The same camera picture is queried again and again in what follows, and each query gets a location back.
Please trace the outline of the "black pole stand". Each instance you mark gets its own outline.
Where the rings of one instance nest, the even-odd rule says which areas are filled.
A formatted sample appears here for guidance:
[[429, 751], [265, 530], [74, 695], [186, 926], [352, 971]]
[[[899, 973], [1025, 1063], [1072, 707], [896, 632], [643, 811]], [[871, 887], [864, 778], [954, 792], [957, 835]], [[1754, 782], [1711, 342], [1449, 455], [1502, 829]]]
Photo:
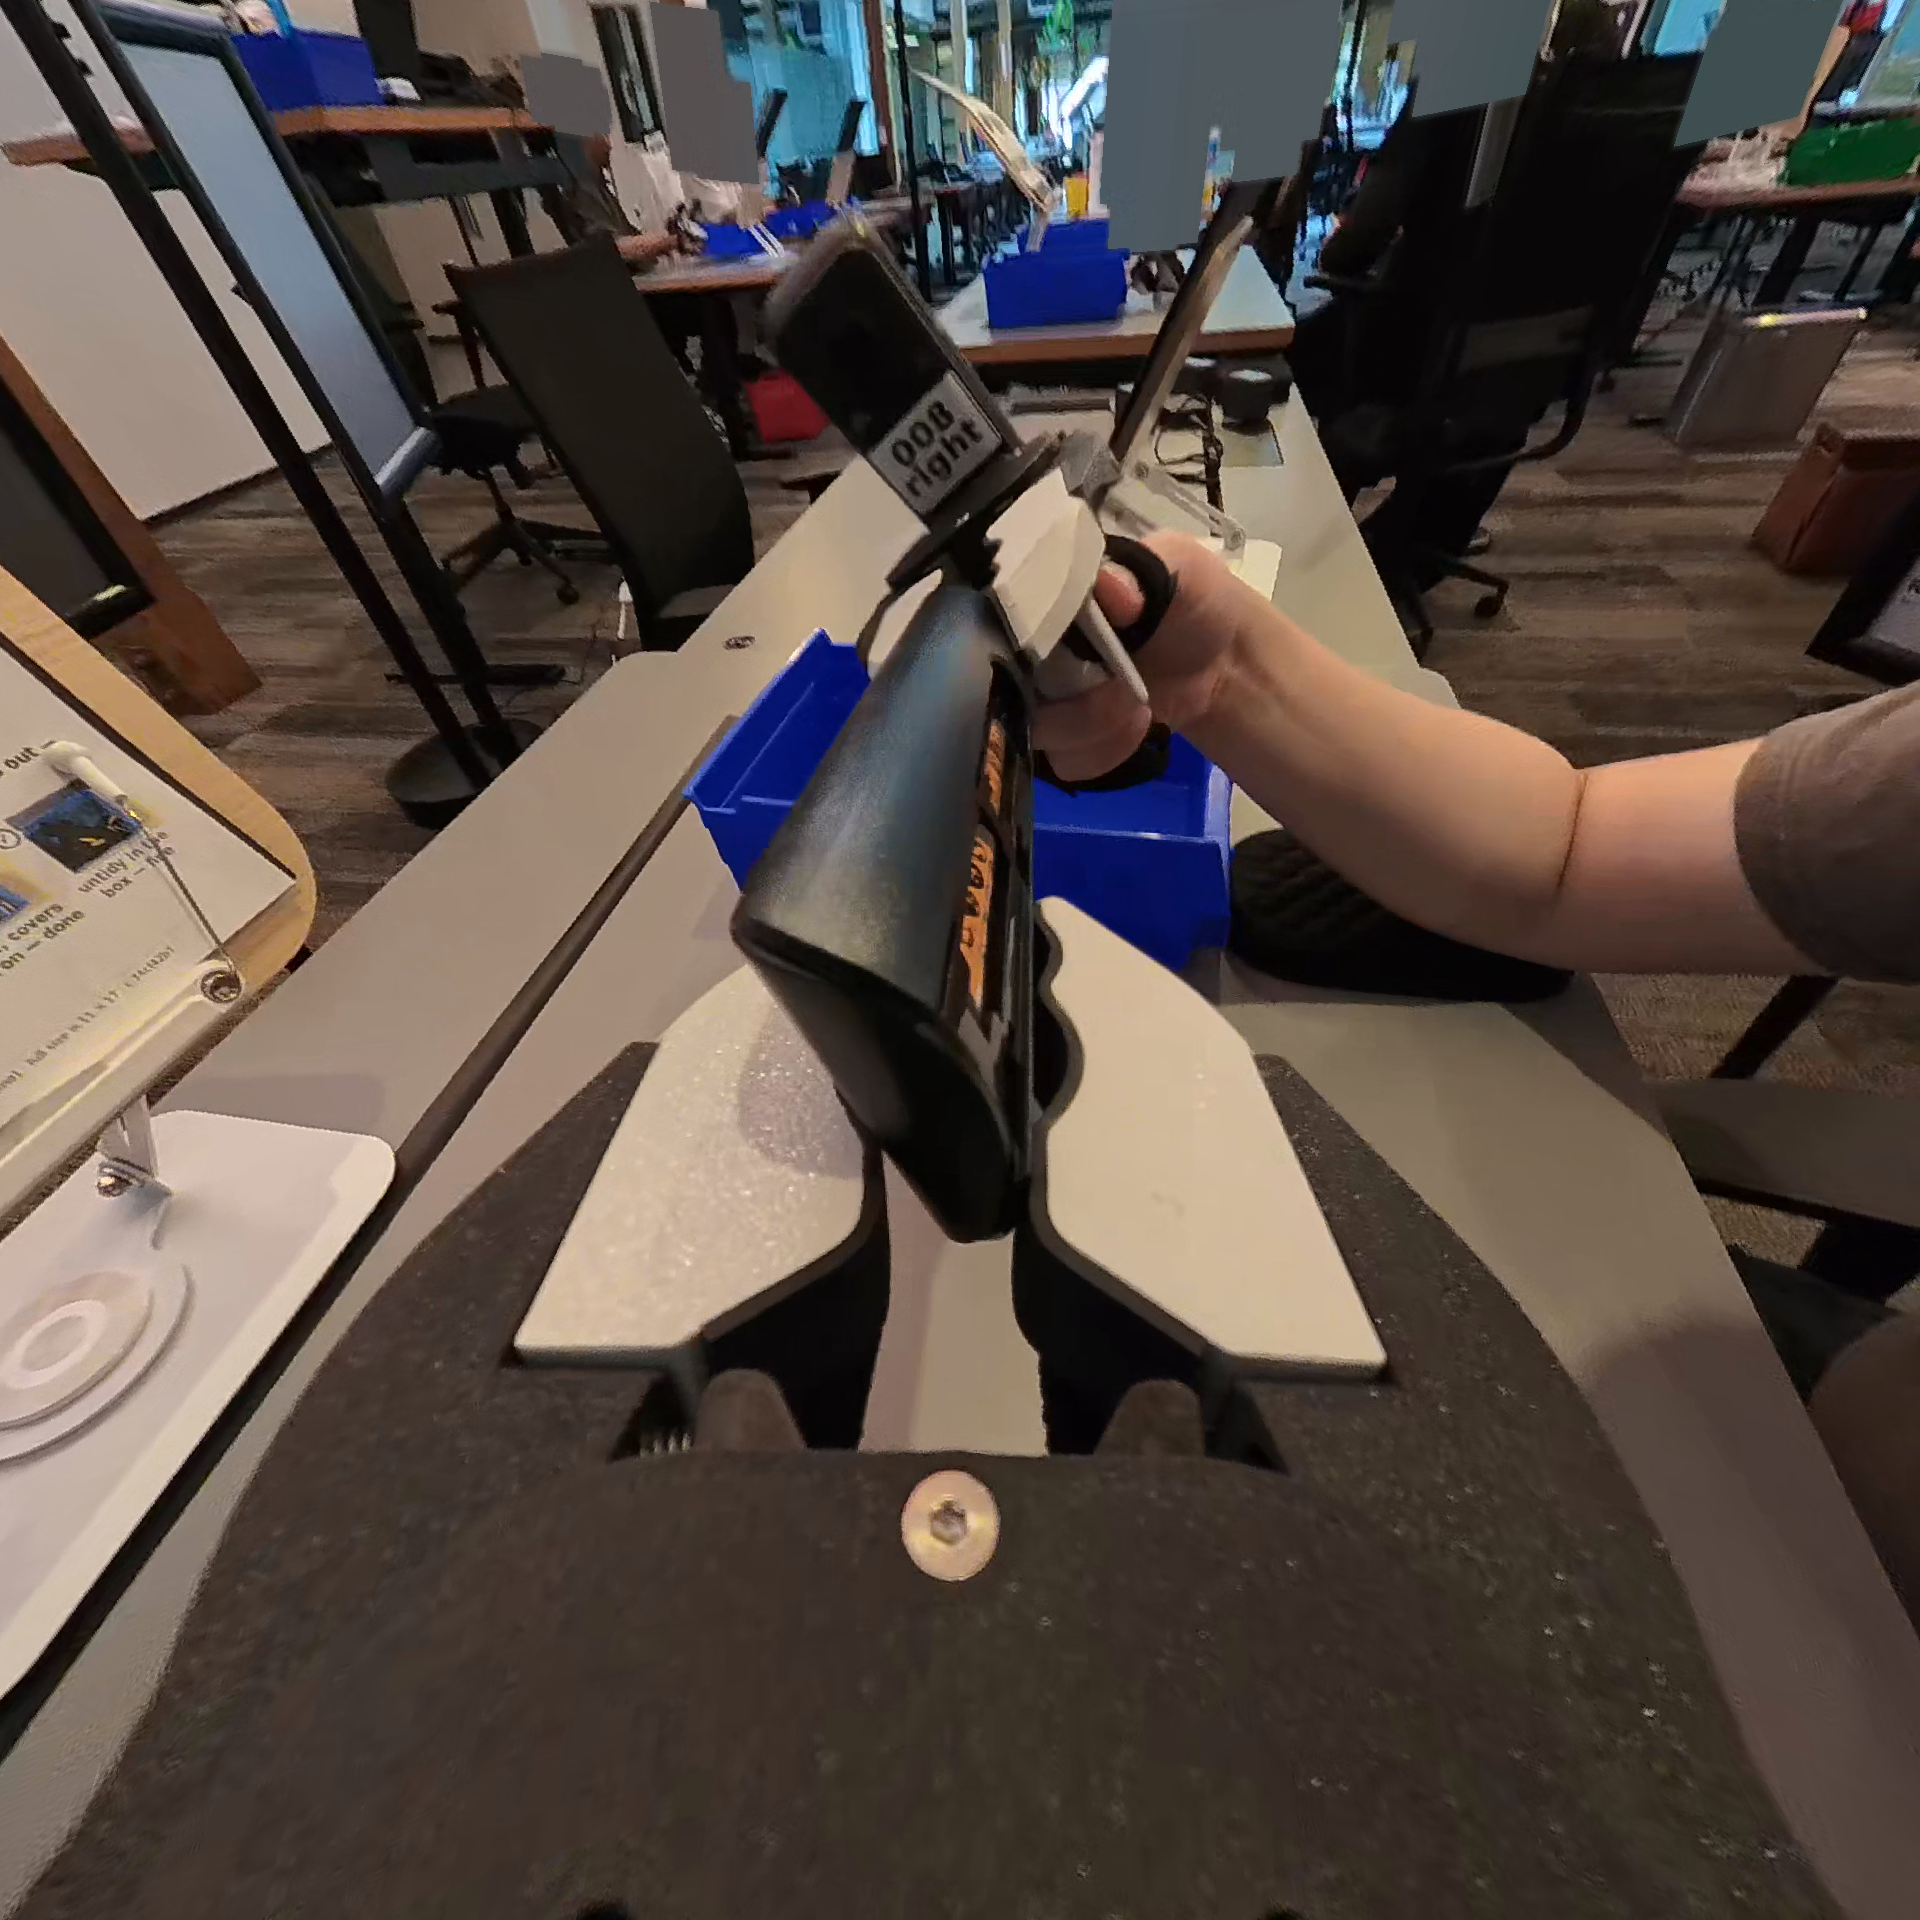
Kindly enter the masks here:
[[[89, 54], [79, 54], [70, 38], [64, 36], [64, 20], [61, 14], [54, 14], [47, 5], [35, 2], [5, 2], [5, 20], [21, 38], [24, 47], [27, 51], [32, 64], [40, 70], [40, 78], [54, 91], [58, 104], [64, 112], [72, 131], [80, 134], [89, 150], [89, 165], [98, 178], [103, 178], [129, 218], [137, 239], [150, 252], [153, 267], [168, 280], [168, 288], [181, 303], [187, 323], [199, 334], [201, 342], [206, 344], [209, 354], [213, 357], [218, 371], [224, 374], [224, 382], [234, 398], [238, 398], [243, 412], [251, 420], [256, 435], [261, 437], [263, 446], [275, 456], [281, 475], [286, 478], [295, 500], [299, 502], [303, 512], [310, 516], [314, 530], [320, 534], [330, 558], [336, 562], [339, 572], [344, 574], [346, 582], [350, 584], [355, 599], [360, 600], [361, 611], [369, 615], [369, 621], [386, 646], [391, 663], [401, 672], [401, 682], [417, 695], [423, 687], [423, 669], [431, 668], [435, 675], [447, 675], [447, 661], [441, 648], [426, 626], [414, 596], [411, 603], [417, 615], [406, 615], [397, 603], [394, 591], [386, 587], [385, 575], [376, 568], [373, 559], [350, 530], [344, 509], [330, 494], [328, 484], [320, 479], [320, 472], [310, 456], [303, 437], [288, 423], [277, 398], [271, 394], [263, 374], [256, 368], [249, 348], [243, 348], [234, 324], [230, 323], [230, 314], [224, 302], [213, 292], [210, 279], [201, 271], [198, 260], [186, 246], [181, 230], [177, 229], [173, 215], [160, 207], [159, 190], [151, 184], [146, 173], [143, 172], [141, 159], [134, 156], [130, 134], [122, 128], [111, 108], [98, 95], [94, 79], [109, 79], [117, 94], [129, 102], [123, 91], [117, 87], [111, 66], [106, 64], [103, 54], [89, 38], [85, 23], [77, 15], [77, 5], [64, 5], [64, 14], [72, 15], [80, 30], [80, 36], [89, 43]], [[184, 196], [187, 205], [191, 198], [186, 192], [173, 180], [166, 159], [155, 154], [150, 134], [141, 125], [137, 115], [136, 128], [144, 134], [150, 149], [153, 150], [159, 166], [166, 172], [173, 187]], [[237, 279], [234, 286], [243, 299], [243, 303], [255, 314], [256, 323], [261, 324], [255, 307], [240, 292]], [[429, 742], [438, 739], [433, 722], [454, 712], [461, 720], [470, 718], [470, 709], [464, 695], [458, 687], [449, 687], [441, 698], [421, 703], [423, 715], [431, 725]]]

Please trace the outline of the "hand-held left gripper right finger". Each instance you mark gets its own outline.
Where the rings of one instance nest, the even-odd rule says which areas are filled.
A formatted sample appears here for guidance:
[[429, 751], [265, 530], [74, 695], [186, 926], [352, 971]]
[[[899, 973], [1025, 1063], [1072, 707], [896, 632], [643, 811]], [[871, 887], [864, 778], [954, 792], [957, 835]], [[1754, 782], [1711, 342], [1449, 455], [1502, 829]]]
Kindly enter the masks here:
[[1191, 983], [1041, 904], [1039, 1095], [1016, 1319], [1047, 1452], [1090, 1453], [1139, 1384], [1234, 1439], [1253, 1384], [1377, 1382], [1389, 1354], [1257, 1056]]

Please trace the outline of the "wooden background desk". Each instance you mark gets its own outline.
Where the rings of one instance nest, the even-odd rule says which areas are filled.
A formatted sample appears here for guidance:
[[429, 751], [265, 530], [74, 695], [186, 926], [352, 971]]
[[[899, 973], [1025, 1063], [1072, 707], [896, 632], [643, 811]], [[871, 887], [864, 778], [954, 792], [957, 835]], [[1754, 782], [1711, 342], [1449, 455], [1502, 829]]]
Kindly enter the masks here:
[[[507, 134], [552, 138], [553, 128], [533, 115], [515, 108], [411, 108], [411, 104], [365, 104], [365, 108], [303, 108], [271, 112], [271, 120], [286, 142], [315, 138], [481, 138]], [[74, 131], [47, 131], [7, 140], [5, 158], [14, 166], [42, 165], [89, 165], [89, 149]]]

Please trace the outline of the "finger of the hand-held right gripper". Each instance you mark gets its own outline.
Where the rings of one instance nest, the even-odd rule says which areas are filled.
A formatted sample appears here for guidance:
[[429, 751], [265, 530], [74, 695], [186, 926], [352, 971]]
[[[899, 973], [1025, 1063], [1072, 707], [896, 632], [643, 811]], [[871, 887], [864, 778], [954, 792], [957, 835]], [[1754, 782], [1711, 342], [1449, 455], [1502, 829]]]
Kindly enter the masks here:
[[863, 628], [863, 663], [885, 664], [927, 600], [947, 584], [947, 575], [929, 574], [895, 591]]
[[1064, 478], [1043, 478], [994, 522], [994, 605], [1043, 703], [1123, 686], [1147, 707], [1146, 682], [1095, 599], [1106, 534]]

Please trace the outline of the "black display panel stand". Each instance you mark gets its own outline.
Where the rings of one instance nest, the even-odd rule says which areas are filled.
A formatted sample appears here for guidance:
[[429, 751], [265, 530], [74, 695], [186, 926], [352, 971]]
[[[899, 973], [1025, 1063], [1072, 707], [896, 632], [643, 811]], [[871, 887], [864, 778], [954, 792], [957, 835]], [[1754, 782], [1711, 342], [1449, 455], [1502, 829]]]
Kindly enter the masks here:
[[537, 739], [496, 701], [490, 661], [433, 558], [410, 494], [441, 452], [318, 198], [305, 184], [224, 28], [187, 6], [77, 5], [173, 180], [320, 419], [391, 554], [447, 675], [423, 669], [421, 703], [449, 687], [470, 718], [390, 770], [401, 814], [447, 827]]

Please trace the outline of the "brown cardboard box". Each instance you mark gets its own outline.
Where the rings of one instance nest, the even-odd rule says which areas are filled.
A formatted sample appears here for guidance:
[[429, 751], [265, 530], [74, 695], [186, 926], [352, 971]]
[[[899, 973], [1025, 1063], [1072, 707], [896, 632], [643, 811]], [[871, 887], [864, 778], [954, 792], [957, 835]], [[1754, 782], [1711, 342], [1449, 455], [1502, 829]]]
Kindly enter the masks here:
[[1750, 544], [1789, 575], [1839, 581], [1858, 568], [1915, 492], [1915, 431], [1825, 420], [1783, 475]]

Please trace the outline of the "blue storage box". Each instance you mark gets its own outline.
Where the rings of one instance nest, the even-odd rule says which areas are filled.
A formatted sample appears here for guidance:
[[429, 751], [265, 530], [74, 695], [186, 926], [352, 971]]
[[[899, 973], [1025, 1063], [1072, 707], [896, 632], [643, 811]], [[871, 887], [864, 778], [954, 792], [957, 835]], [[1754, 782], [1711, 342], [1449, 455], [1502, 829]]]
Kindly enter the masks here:
[[248, 78], [267, 112], [386, 104], [369, 43], [355, 34], [295, 28], [232, 34]]
[[1087, 218], [1019, 229], [982, 271], [994, 331], [1083, 327], [1117, 319], [1130, 298], [1130, 253], [1111, 244], [1111, 221]]

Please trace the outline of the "black floor sign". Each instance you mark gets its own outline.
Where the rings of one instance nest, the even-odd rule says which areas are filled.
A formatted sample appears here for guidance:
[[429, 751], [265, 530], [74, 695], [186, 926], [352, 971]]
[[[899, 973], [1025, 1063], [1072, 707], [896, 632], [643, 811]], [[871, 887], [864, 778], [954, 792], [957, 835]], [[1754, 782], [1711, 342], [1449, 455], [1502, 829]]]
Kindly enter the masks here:
[[153, 603], [134, 559], [10, 390], [2, 390], [2, 566], [88, 640]]

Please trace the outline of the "green crate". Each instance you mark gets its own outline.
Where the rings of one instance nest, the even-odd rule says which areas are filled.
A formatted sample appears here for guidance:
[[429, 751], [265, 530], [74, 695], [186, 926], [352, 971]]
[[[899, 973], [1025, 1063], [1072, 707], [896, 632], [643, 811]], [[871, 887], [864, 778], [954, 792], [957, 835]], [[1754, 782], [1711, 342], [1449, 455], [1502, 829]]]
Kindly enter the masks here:
[[1790, 143], [1778, 184], [1878, 184], [1915, 178], [1918, 110], [1813, 118]]

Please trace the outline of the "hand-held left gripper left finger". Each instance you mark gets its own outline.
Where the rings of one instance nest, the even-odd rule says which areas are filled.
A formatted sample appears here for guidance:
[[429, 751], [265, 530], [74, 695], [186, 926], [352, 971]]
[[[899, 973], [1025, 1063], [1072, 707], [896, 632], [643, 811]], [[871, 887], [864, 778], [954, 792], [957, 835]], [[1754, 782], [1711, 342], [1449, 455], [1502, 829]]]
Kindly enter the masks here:
[[739, 966], [645, 1064], [512, 1354], [656, 1373], [687, 1413], [758, 1371], [802, 1443], [858, 1450], [891, 1303], [887, 1220], [879, 1148]]

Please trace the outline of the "instruction sheet on stand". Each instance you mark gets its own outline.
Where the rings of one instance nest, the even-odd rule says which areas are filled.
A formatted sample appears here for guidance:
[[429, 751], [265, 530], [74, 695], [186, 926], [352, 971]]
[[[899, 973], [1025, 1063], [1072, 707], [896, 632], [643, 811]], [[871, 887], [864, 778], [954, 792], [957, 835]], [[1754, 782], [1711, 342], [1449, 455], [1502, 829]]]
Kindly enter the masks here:
[[27, 1715], [397, 1155], [153, 1108], [293, 962], [314, 872], [11, 574], [2, 603], [2, 1692]]

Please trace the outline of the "silver trash can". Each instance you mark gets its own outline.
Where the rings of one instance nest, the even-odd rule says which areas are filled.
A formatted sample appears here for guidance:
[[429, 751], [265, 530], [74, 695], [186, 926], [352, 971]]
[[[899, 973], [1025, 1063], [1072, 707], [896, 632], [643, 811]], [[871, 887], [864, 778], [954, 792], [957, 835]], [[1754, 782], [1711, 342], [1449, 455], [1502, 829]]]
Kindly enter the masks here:
[[1862, 303], [1721, 311], [1667, 404], [1664, 437], [1687, 452], [1789, 448], [1866, 319]]

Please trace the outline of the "black remote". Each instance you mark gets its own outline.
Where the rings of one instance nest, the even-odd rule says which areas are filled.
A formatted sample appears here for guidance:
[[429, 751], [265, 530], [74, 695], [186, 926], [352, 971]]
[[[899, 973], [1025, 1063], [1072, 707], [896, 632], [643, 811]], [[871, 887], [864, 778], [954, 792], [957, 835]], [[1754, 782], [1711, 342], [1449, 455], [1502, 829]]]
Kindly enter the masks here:
[[[1010, 739], [1018, 864], [999, 877], [999, 1015], [958, 960], [977, 768]], [[1018, 1235], [1039, 1095], [1037, 755], [1014, 642], [985, 591], [920, 611], [741, 888], [731, 939], [794, 1018], [858, 1132], [951, 1242]]]

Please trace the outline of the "blue plastic bin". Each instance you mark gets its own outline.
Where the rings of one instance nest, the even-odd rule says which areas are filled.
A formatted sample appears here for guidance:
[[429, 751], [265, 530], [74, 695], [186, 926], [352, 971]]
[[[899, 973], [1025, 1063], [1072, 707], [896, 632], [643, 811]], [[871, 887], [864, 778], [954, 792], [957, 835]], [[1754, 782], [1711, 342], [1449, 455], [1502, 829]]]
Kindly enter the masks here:
[[[871, 684], [856, 644], [816, 631], [688, 780], [735, 880], [746, 880]], [[1232, 933], [1232, 782], [1176, 736], [1158, 780], [1067, 792], [1037, 783], [1037, 888], [1173, 971]]]

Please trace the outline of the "wooden pillar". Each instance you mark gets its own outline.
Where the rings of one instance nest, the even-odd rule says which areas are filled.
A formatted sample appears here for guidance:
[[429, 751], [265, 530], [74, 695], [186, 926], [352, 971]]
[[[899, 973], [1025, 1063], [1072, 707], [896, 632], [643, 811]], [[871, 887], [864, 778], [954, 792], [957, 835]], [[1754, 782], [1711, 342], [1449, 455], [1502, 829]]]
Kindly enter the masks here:
[[54, 443], [58, 459], [150, 587], [150, 608], [89, 642], [173, 712], [213, 715], [255, 695], [261, 687], [255, 664], [209, 603], [186, 584], [150, 524], [134, 514], [11, 348], [2, 348], [2, 390], [21, 402]]

